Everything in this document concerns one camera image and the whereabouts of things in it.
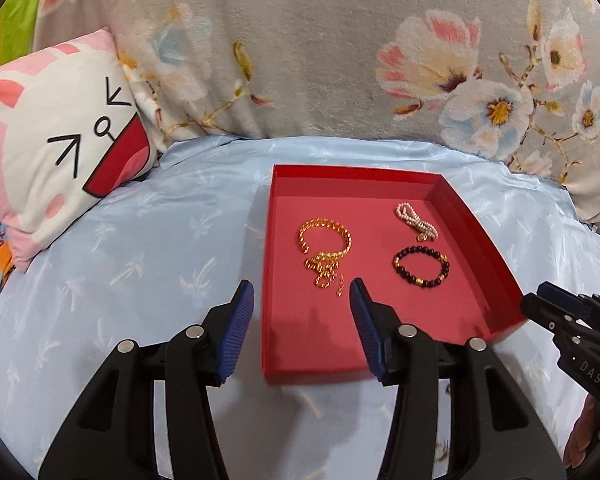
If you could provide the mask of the light blue satin sheet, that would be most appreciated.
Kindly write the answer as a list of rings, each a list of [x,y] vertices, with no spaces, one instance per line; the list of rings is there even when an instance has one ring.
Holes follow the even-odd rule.
[[[526,292],[551,281],[600,294],[600,236],[553,183],[413,141],[229,136],[170,148],[119,188],[0,295],[0,437],[29,474],[95,370],[123,339],[152,344],[200,321],[241,280],[262,278],[266,203],[277,164],[443,174]],[[210,393],[234,479],[370,479],[396,395],[373,382],[268,386],[251,325],[236,373]]]

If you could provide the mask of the red shallow tray box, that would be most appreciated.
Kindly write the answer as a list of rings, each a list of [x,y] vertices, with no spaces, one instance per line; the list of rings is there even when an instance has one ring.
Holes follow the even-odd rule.
[[[438,231],[432,250],[449,259],[437,287],[417,287],[394,270],[431,280],[434,257],[404,256],[416,233],[396,215],[412,205]],[[335,220],[352,235],[343,258],[303,255],[298,229]],[[262,370],[272,384],[322,384],[364,378],[368,367],[349,307],[362,278],[373,300],[437,340],[497,340],[524,320],[522,292],[489,235],[450,181],[426,172],[278,165],[273,170],[262,292]]]

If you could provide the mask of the grey floral blanket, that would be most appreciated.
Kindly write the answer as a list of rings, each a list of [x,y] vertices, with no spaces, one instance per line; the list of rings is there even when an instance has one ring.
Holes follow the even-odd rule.
[[[159,150],[425,140],[563,185],[600,233],[597,0],[40,0],[33,45],[104,27]]]

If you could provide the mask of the gold twisted bangle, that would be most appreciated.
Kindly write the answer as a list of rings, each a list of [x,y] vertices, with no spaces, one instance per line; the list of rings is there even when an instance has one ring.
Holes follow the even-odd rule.
[[[352,235],[338,221],[316,218],[302,223],[297,244],[303,255],[340,259],[350,252]]]

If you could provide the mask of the white pink bunny pillow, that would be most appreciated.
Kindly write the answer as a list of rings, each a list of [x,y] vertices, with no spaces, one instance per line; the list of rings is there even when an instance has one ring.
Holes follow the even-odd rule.
[[[0,66],[0,221],[19,271],[156,156],[108,29]]]

